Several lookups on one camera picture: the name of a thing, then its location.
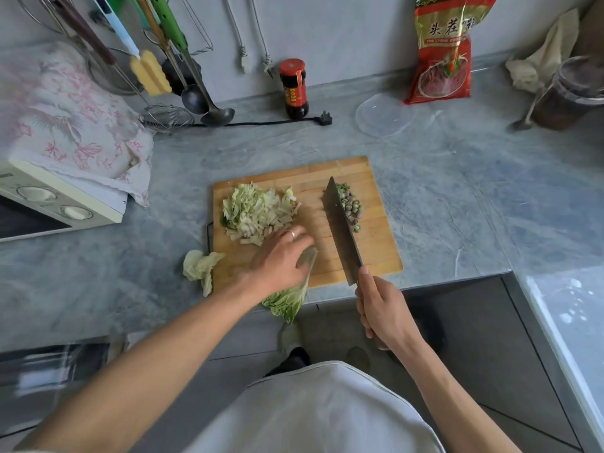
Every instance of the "pink floral pattern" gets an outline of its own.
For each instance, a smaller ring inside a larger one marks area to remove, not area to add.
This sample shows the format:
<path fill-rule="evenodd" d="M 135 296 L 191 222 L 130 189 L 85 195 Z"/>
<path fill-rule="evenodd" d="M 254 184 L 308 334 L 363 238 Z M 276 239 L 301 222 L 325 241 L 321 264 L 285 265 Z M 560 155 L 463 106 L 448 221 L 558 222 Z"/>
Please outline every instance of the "pink floral pattern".
<path fill-rule="evenodd" d="M 147 206 L 153 138 L 124 99 L 93 82 L 65 43 L 4 54 L 0 113 L 14 132 L 0 141 L 8 158 L 127 191 Z"/>

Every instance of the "yellow sponge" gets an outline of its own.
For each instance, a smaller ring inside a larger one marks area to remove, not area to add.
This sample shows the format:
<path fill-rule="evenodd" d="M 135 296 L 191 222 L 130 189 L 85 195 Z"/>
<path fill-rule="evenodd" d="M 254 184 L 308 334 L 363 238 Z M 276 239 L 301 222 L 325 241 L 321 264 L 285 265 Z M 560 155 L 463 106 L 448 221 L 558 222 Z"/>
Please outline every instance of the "yellow sponge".
<path fill-rule="evenodd" d="M 130 68 L 151 97 L 172 92 L 161 65 L 151 51 L 142 51 L 141 58 L 130 58 Z"/>

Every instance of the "white knob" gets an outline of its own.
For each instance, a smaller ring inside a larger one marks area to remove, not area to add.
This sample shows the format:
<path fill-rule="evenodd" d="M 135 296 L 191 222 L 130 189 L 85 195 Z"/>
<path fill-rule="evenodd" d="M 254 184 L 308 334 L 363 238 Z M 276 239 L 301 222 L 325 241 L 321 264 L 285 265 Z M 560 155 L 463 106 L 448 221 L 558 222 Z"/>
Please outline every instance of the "white knob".
<path fill-rule="evenodd" d="M 17 188 L 17 193 L 28 202 L 48 202 L 57 198 L 54 192 L 38 186 L 21 186 Z"/>
<path fill-rule="evenodd" d="M 68 218 L 78 219 L 80 221 L 92 218 L 92 211 L 81 206 L 64 206 L 61 208 L 63 214 Z"/>

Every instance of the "cloth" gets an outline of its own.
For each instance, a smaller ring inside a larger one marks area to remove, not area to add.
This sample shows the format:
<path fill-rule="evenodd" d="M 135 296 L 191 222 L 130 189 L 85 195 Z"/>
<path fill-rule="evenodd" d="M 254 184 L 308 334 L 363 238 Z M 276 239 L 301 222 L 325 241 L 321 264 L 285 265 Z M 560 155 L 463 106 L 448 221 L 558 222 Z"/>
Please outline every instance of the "cloth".
<path fill-rule="evenodd" d="M 402 397 L 338 361 L 252 383 L 185 449 L 202 452 L 444 453 Z"/>
<path fill-rule="evenodd" d="M 0 53 L 0 159 L 125 191 L 147 206 L 152 132 L 63 42 Z"/>
<path fill-rule="evenodd" d="M 575 8 L 558 18 L 543 45 L 533 55 L 506 62 L 512 85 L 532 93 L 547 85 L 560 64 L 570 57 L 578 35 L 579 11 Z"/>
<path fill-rule="evenodd" d="M 302 347 L 296 347 L 292 352 L 285 358 L 281 364 L 276 366 L 273 370 L 265 375 L 270 377 L 271 375 L 277 375 L 280 373 L 291 372 L 292 370 L 298 370 L 303 367 L 310 365 L 310 356 L 306 350 Z"/>

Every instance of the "jar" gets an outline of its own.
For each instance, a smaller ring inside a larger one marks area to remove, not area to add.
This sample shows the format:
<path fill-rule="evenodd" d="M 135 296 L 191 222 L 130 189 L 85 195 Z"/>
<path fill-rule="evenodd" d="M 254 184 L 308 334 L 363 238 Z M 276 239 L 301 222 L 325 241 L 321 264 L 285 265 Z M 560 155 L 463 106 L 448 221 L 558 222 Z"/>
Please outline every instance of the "jar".
<path fill-rule="evenodd" d="M 571 57 L 553 75 L 532 120 L 546 129 L 567 129 L 594 107 L 604 106 L 603 90 L 604 63 L 589 56 Z"/>
<path fill-rule="evenodd" d="M 308 114 L 304 61 L 300 59 L 283 60 L 279 66 L 279 76 L 283 83 L 285 112 L 291 119 L 302 119 Z"/>

